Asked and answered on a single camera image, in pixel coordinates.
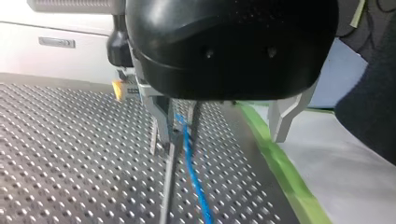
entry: perforated metal table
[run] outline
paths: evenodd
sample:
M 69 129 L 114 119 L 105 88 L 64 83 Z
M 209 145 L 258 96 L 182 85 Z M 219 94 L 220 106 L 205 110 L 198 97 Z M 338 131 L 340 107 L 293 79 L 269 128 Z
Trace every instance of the perforated metal table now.
M 158 223 L 151 116 L 95 91 L 1 84 L 0 223 Z M 178 113 L 187 104 L 177 101 Z M 237 109 L 201 109 L 193 164 L 216 223 L 298 223 Z M 203 223 L 178 158 L 172 223 Z

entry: black cover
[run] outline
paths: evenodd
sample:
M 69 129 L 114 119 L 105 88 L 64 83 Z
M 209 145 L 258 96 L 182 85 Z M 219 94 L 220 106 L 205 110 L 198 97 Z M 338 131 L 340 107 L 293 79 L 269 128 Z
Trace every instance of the black cover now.
M 336 0 L 133 0 L 130 44 L 148 83 L 174 98 L 286 98 L 318 78 Z
M 114 66 L 134 67 L 128 44 L 125 15 L 113 16 L 114 30 L 107 40 L 107 58 Z
M 361 81 L 335 116 L 366 146 L 396 165 L 396 14 Z

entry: green edge strip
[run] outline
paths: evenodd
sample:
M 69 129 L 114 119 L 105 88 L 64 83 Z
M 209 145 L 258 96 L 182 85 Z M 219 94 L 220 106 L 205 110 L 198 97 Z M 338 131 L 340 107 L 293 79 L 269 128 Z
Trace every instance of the green edge strip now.
M 271 140 L 268 126 L 254 108 L 238 105 L 256 137 L 259 149 L 302 224 L 331 224 L 285 152 Z
M 270 103 L 265 102 L 253 102 L 253 101 L 238 101 L 240 105 L 262 105 L 262 106 L 270 106 Z M 306 108 L 305 111 L 319 112 L 325 114 L 334 114 L 333 110 L 325 110 L 325 109 L 316 109 L 316 108 Z

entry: white surface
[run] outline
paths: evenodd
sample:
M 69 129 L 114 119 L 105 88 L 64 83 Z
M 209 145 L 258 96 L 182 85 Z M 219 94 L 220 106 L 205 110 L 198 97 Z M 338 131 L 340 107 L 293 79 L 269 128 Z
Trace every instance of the white surface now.
M 0 22 L 0 73 L 111 84 L 116 69 L 107 59 L 107 36 Z M 73 39 L 75 49 L 38 44 L 38 37 Z
M 2 21 L 99 35 L 110 35 L 113 30 L 111 15 L 38 13 L 29 8 L 26 0 L 0 0 Z
M 358 83 L 366 66 L 359 54 L 335 38 L 309 105 L 334 107 Z
M 266 120 L 268 108 L 254 107 Z M 396 223 L 396 167 L 333 114 L 302 112 L 278 145 L 334 224 Z

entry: blue wire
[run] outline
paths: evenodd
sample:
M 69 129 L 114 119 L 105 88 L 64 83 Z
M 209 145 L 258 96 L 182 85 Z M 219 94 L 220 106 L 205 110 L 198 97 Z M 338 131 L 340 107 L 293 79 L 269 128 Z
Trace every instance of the blue wire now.
M 189 135 L 189 129 L 187 123 L 184 121 L 183 117 L 179 114 L 176 114 L 176 118 L 183 125 L 183 135 L 184 135 L 183 142 L 184 142 L 184 148 L 186 148 L 186 165 L 187 165 L 187 169 L 189 170 L 192 185 L 194 186 L 195 192 L 198 195 L 198 201 L 202 208 L 202 215 L 204 216 L 205 224 L 212 224 L 213 221 L 212 221 L 212 215 L 209 208 L 209 204 L 206 201 L 204 190 L 202 189 L 201 184 L 198 181 L 198 177 L 195 174 L 195 171 L 192 167 L 192 162 L 191 162 L 192 152 L 190 148 L 190 135 Z

